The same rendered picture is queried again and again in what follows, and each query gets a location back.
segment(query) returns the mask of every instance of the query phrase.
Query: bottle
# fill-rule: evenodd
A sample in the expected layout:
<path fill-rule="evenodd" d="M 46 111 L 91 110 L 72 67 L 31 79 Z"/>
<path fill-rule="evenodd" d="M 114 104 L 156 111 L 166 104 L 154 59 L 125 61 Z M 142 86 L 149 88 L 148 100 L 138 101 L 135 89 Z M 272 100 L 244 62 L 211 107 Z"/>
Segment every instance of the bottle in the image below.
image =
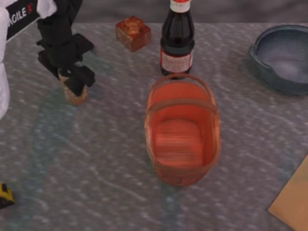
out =
<path fill-rule="evenodd" d="M 194 26 L 191 0 L 170 0 L 162 28 L 159 64 L 163 75 L 189 73 L 193 63 Z"/>

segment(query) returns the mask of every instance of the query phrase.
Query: table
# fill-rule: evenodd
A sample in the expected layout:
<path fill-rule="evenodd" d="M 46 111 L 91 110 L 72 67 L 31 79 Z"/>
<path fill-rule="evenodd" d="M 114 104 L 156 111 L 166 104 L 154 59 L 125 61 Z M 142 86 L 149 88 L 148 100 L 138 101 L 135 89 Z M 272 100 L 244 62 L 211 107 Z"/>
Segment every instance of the table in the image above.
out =
<path fill-rule="evenodd" d="M 11 104 L 0 121 L 0 176 L 16 205 L 0 231 L 289 231 L 267 208 L 308 149 L 308 98 L 283 96 L 250 75 L 249 46 L 274 24 L 196 24 L 192 74 L 217 100 L 222 150 L 203 180 L 178 189 L 156 177 L 143 130 L 161 77 L 161 24 L 136 53 L 114 24 L 76 24 L 96 46 L 90 101 L 70 106 L 37 61 L 36 25 L 7 44 Z"/>

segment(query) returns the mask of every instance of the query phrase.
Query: yellow and black object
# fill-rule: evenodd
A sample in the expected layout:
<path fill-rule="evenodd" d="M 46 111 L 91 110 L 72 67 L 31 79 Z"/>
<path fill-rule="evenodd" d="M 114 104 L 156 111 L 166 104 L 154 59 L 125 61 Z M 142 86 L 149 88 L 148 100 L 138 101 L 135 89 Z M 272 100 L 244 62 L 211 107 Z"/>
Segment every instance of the yellow and black object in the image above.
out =
<path fill-rule="evenodd" d="M 10 188 L 4 183 L 0 183 L 0 209 L 14 205 L 15 201 Z"/>

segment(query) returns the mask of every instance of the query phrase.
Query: basket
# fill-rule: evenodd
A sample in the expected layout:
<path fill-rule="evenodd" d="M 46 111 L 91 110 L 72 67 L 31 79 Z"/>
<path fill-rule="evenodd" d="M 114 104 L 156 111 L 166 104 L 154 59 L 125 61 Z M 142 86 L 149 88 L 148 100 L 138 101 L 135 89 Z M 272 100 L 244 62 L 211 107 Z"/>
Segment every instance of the basket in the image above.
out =
<path fill-rule="evenodd" d="M 173 78 L 182 79 L 167 83 Z M 208 86 L 192 75 L 171 74 L 153 84 L 144 127 L 153 168 L 167 184 L 194 184 L 218 160 L 219 116 L 215 100 Z"/>

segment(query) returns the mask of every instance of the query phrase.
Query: bottle neck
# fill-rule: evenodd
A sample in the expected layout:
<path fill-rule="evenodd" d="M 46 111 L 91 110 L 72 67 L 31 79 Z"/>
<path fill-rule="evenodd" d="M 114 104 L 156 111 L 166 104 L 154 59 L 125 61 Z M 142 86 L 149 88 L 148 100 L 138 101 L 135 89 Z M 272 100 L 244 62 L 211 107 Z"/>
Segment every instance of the bottle neck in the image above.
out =
<path fill-rule="evenodd" d="M 191 7 L 191 0 L 170 0 L 170 9 L 175 13 L 185 13 Z"/>

